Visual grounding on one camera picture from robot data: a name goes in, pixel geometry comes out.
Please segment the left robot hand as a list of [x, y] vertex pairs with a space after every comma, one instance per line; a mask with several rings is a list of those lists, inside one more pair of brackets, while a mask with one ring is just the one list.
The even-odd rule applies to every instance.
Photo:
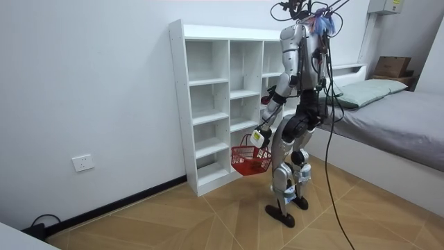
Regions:
[[270, 144], [272, 134], [271, 129], [257, 127], [251, 133], [250, 142], [258, 149], [265, 149]]

